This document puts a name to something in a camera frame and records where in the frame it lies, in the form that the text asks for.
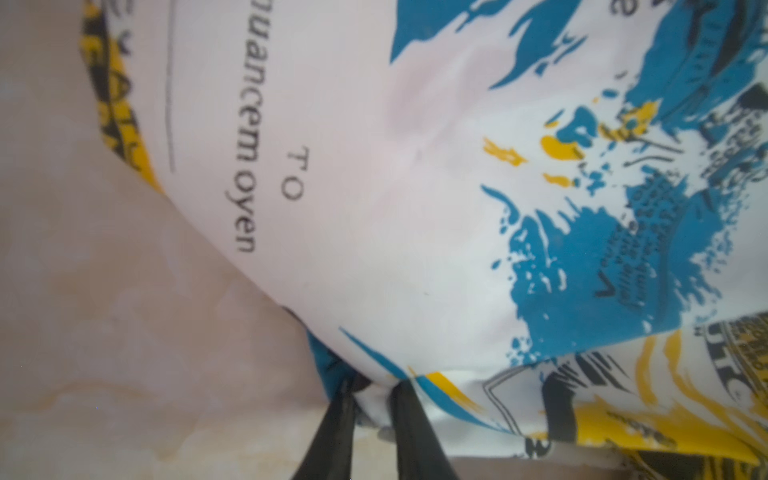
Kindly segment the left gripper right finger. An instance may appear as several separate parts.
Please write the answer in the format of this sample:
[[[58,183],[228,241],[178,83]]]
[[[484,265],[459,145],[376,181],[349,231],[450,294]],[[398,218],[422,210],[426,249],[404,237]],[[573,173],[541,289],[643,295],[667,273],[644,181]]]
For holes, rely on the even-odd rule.
[[[409,381],[391,392],[399,480],[458,480]]]

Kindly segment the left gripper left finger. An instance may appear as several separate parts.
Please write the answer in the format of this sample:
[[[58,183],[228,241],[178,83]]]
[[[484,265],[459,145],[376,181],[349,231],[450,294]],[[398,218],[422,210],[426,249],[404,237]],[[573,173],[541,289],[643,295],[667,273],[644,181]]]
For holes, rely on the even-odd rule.
[[[354,387],[359,375],[342,381],[320,422],[293,480],[351,478],[358,408]]]

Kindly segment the colourful printed white shirt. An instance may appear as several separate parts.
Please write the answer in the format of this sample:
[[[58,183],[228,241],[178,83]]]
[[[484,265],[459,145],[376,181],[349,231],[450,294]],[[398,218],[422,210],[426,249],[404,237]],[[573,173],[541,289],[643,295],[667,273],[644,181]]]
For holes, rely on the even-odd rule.
[[[763,1],[88,1],[106,146],[453,456],[767,475]]]

